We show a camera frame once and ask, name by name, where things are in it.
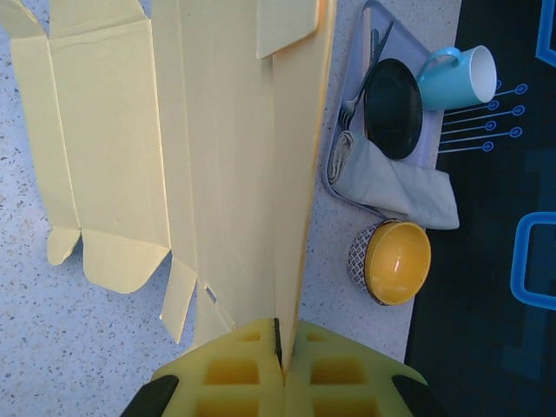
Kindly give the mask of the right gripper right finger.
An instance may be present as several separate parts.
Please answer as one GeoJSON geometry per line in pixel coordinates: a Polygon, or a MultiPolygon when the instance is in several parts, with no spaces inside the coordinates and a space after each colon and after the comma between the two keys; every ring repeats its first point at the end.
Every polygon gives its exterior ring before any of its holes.
{"type": "Polygon", "coordinates": [[[286,374],[287,416],[446,416],[415,369],[308,321],[286,374]]]}

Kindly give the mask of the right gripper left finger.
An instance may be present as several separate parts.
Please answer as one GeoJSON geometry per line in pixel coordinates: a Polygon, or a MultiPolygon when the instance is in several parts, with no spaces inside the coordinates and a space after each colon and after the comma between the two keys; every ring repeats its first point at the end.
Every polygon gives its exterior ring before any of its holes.
{"type": "Polygon", "coordinates": [[[157,369],[123,416],[283,416],[277,319],[259,319],[157,369]]]}

